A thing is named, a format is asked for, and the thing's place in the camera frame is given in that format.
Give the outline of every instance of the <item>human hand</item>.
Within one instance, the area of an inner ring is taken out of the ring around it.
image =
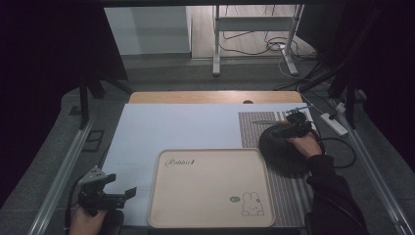
[[[86,209],[78,205],[73,215],[69,235],[97,235],[107,212],[98,211],[95,216],[92,216]]]
[[[312,156],[322,154],[320,146],[318,145],[314,135],[310,132],[302,136],[302,138],[289,138],[287,141],[294,144],[297,150],[299,150],[299,152],[307,159]]]

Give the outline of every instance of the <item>wall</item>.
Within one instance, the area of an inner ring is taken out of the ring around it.
[[[186,7],[105,9],[121,55],[189,53]]]

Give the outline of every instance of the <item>tray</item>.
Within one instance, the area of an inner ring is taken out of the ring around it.
[[[161,152],[148,220],[156,228],[271,226],[275,212],[259,150]]]

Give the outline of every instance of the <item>wooden floor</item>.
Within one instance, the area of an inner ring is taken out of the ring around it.
[[[215,8],[212,6],[189,7],[192,14],[192,58],[211,58],[214,47],[213,21]],[[252,6],[220,6],[220,17],[292,17],[295,12],[295,5],[252,5]],[[243,32],[220,32],[219,43],[224,49],[238,50],[250,54],[257,54],[266,51],[266,42],[274,37],[287,37],[288,32],[251,32],[238,37],[229,38]],[[294,40],[299,45],[298,53],[310,55],[314,52],[313,48],[295,36]],[[275,38],[272,42],[286,42],[283,38]],[[297,52],[296,44],[293,43],[292,49]],[[246,55],[234,51],[221,50],[221,57],[247,57]],[[266,51],[256,56],[279,57],[279,51]]]

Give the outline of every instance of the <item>black sleeve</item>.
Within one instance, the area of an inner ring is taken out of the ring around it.
[[[313,235],[368,234],[363,214],[351,196],[346,180],[336,175],[334,159],[316,155],[307,160],[314,191],[311,227]]]

